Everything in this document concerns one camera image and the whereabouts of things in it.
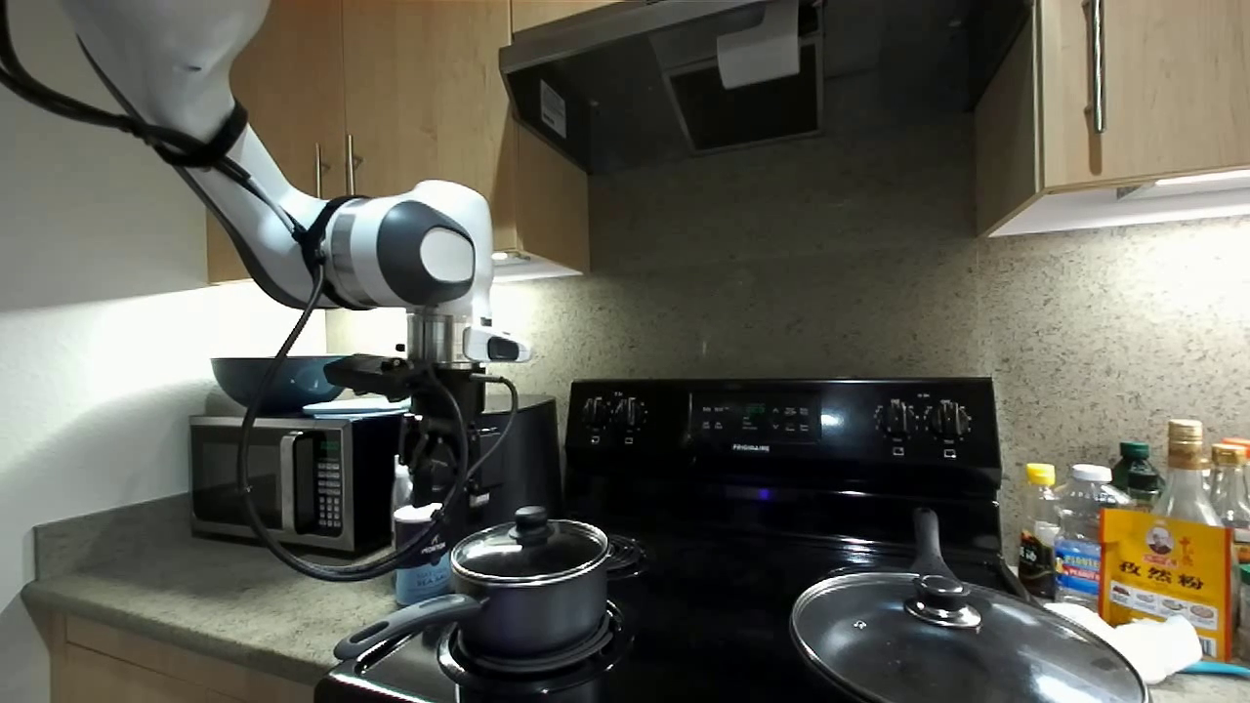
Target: microwave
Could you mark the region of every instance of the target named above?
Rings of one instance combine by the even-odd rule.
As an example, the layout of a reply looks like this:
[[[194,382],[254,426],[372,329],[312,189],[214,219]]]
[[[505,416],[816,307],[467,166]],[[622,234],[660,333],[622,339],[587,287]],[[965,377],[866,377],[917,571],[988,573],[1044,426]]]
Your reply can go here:
[[[284,547],[361,557],[392,542],[404,416],[259,417],[246,434],[249,498]],[[254,538],[238,473],[238,416],[193,417],[193,532]]]

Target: pot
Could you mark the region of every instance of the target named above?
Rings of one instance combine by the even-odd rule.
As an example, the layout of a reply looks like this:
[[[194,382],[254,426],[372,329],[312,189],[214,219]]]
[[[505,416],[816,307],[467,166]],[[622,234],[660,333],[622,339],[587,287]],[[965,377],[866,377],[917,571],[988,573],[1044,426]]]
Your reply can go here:
[[[913,515],[913,571],[812,584],[789,614],[801,659],[853,701],[1145,703],[1131,666],[1030,601],[957,584],[937,515]]]
[[[520,510],[512,525],[465,536],[453,557],[453,593],[414,601],[337,646],[341,666],[362,666],[395,641],[456,620],[465,654],[538,659],[603,631],[605,562],[613,547],[592,525]]]

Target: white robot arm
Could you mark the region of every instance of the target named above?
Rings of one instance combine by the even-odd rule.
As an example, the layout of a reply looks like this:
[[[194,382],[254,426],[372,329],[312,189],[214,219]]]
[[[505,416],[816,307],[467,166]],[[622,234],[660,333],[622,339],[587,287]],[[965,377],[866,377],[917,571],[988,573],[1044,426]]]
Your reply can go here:
[[[283,178],[229,94],[229,63],[262,29],[271,0],[62,0],[62,8],[124,114],[180,136],[152,148],[229,228],[249,279],[273,300],[309,307],[326,268],[318,307],[409,308],[422,364],[465,372],[520,355],[520,344],[490,333],[493,214],[477,193],[426,182],[404,195],[328,202]],[[0,80],[14,94],[31,90],[21,63],[0,63]]]

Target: robotic arm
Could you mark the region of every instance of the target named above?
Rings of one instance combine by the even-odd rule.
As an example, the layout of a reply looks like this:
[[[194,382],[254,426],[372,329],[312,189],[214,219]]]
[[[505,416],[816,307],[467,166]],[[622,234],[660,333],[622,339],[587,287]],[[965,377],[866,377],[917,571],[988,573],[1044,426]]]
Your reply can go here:
[[[473,476],[467,459],[486,402],[480,364],[525,355],[514,339],[493,333],[486,195],[444,182],[332,202],[297,193],[229,94],[229,63],[262,29],[271,0],[62,0],[62,8],[124,114],[112,118],[40,88],[8,44],[8,0],[0,0],[0,83],[51,114],[147,140],[228,225],[249,279],[273,300],[409,308],[405,364],[349,361],[337,368],[337,382],[414,399],[405,446],[398,446],[417,488],[426,467],[426,498],[414,499],[444,499],[441,538],[467,532],[473,485],[465,473]]]

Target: stove control panel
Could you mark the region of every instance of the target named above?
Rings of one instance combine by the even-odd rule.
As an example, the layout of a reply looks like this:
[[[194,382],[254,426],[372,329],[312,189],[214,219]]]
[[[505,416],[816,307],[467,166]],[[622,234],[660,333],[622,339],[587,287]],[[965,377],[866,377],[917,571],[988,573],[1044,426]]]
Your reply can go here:
[[[587,381],[566,451],[999,467],[988,381]]]

